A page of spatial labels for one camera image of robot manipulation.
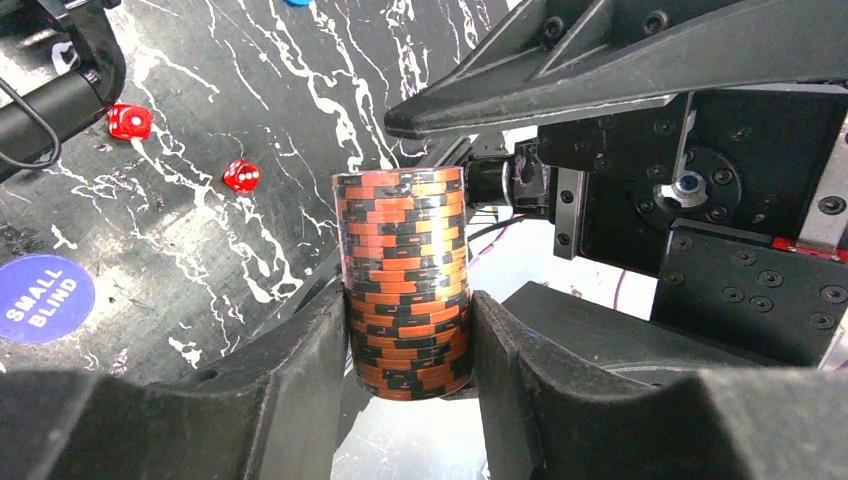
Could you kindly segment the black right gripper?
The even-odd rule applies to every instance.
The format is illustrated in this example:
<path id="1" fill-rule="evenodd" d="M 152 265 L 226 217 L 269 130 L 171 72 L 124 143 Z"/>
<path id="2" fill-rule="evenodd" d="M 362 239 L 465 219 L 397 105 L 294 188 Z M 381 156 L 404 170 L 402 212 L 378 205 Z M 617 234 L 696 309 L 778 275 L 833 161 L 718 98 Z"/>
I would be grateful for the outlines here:
<path id="1" fill-rule="evenodd" d="M 471 152 L 473 206 L 549 221 L 558 257 L 654 277 L 655 323 L 843 368 L 847 90 L 773 83 L 846 76 L 843 1 L 523 1 L 384 124 L 550 124 Z"/>

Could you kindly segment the orange black chip roll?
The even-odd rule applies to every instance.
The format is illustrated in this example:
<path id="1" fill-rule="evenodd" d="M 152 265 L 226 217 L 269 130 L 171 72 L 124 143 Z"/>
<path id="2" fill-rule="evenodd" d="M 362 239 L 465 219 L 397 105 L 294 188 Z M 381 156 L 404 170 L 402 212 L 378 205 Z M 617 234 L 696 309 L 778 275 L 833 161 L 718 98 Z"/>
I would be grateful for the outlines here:
<path id="1" fill-rule="evenodd" d="M 341 173 L 332 187 L 360 385 L 396 401 L 460 390 L 474 369 L 463 169 Z"/>

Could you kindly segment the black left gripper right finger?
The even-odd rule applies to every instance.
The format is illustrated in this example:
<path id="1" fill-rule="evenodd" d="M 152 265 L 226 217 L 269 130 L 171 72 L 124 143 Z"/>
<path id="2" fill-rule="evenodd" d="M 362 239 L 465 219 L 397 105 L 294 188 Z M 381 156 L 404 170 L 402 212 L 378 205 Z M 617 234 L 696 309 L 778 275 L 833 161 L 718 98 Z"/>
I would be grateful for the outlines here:
<path id="1" fill-rule="evenodd" d="M 529 282 L 473 296 L 495 479 L 843 479 L 847 375 L 769 368 Z"/>

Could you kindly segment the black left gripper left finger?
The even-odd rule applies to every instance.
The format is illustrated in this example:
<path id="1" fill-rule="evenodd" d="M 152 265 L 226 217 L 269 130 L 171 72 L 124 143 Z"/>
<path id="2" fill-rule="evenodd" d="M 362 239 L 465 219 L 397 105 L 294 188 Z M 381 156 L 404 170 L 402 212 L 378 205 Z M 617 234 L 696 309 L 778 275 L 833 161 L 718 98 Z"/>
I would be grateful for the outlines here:
<path id="1" fill-rule="evenodd" d="M 5 479 L 327 479 L 347 355 L 339 283 L 172 384 L 74 371 L 1 379 Z"/>

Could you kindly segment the purple small blind button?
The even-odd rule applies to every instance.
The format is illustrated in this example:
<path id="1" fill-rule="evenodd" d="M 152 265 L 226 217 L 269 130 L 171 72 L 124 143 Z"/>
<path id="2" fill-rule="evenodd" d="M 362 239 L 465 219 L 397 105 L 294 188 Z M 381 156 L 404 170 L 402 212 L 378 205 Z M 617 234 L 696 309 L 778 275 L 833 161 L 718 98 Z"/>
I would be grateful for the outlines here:
<path id="1" fill-rule="evenodd" d="M 92 276 L 53 254 L 24 255 L 1 266 L 1 337 L 44 344 L 77 330 L 90 315 Z"/>

